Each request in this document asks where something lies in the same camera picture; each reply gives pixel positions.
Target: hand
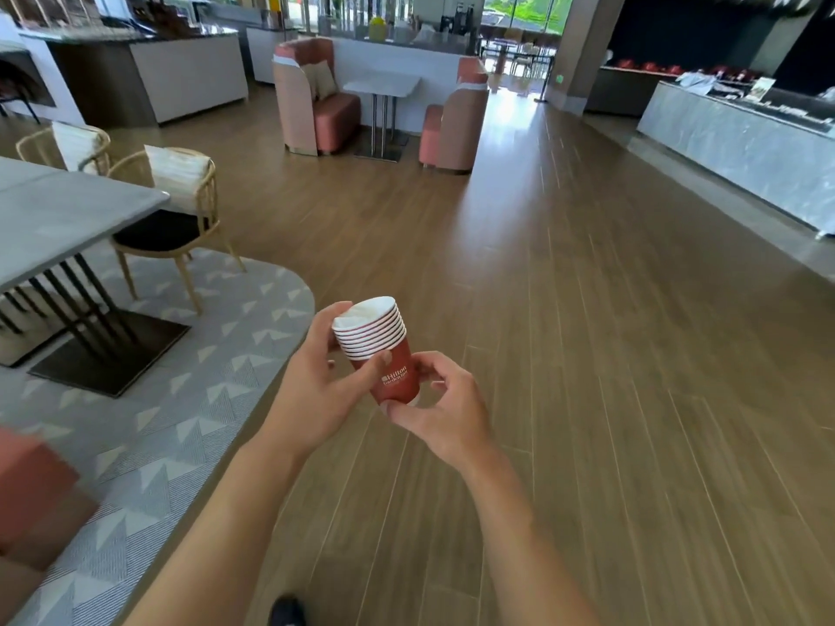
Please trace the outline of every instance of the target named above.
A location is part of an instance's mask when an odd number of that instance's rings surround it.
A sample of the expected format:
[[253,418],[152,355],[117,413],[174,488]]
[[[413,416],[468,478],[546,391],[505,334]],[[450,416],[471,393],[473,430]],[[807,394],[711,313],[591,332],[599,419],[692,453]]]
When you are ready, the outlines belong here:
[[490,416],[473,375],[437,351],[412,355],[421,380],[443,391],[435,406],[383,402],[391,421],[426,442],[444,462],[466,475],[496,448]]
[[331,325],[350,308],[334,303],[313,317],[305,341],[287,363],[281,388],[259,436],[302,459],[339,430],[348,412],[382,377],[391,352],[382,351],[340,380],[330,378],[328,354],[337,348]]

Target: person's left hand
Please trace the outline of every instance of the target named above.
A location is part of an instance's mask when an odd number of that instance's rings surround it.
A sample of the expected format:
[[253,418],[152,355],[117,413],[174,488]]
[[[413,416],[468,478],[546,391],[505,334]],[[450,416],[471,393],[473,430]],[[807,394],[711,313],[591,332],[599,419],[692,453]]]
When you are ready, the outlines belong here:
[[391,352],[382,351],[339,380],[330,378],[328,354],[338,348],[333,320],[350,301],[334,303],[313,317],[305,341],[287,363],[281,388],[259,431],[273,446],[307,458],[346,420],[348,412],[382,377]]

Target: black seat cushion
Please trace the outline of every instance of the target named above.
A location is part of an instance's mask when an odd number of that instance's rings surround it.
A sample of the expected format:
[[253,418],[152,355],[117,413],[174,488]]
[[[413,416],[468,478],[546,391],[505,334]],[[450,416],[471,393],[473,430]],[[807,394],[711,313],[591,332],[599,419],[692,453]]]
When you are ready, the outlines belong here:
[[209,220],[188,213],[154,211],[146,218],[132,223],[113,237],[116,243],[135,250],[162,253],[177,250],[200,237],[197,220],[203,221],[203,228],[209,228]]

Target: black wall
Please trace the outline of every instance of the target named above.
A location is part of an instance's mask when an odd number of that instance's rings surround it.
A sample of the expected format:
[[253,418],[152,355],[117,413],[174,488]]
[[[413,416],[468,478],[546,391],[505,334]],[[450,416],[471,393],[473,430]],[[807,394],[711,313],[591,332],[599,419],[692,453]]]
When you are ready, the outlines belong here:
[[775,18],[751,5],[715,0],[626,0],[612,34],[618,59],[679,65],[747,67]]
[[792,50],[778,68],[777,87],[820,94],[835,86],[835,17],[827,17],[835,0],[823,0]]

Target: stack of paper cups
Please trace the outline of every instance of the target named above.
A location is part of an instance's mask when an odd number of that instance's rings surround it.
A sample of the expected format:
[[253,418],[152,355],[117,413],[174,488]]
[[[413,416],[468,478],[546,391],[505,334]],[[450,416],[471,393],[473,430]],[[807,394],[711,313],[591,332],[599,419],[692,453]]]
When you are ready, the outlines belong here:
[[345,314],[337,316],[332,328],[339,347],[354,369],[359,369],[379,351],[391,351],[391,363],[371,389],[378,404],[384,400],[405,404],[418,401],[420,378],[412,362],[406,326],[391,296],[377,296],[357,303]]

